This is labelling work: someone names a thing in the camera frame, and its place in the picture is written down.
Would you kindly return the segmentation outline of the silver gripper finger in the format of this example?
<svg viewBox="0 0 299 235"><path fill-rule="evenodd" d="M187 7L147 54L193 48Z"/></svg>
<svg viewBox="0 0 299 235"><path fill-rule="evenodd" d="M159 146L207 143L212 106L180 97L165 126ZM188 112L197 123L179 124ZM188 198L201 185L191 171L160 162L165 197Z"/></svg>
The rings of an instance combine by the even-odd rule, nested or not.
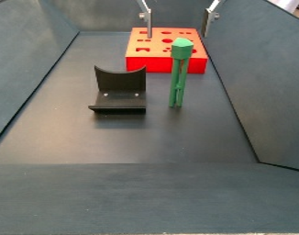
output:
<svg viewBox="0 0 299 235"><path fill-rule="evenodd" d="M148 7L144 0L136 0L139 7L141 9L141 12L139 13L139 18L145 22L147 24L147 38L152 38L152 10Z"/></svg>
<svg viewBox="0 0 299 235"><path fill-rule="evenodd" d="M204 9L203 21L201 21L201 36L205 38L208 35L211 23L219 18L217 8L221 4L221 0L213 0L212 4Z"/></svg>

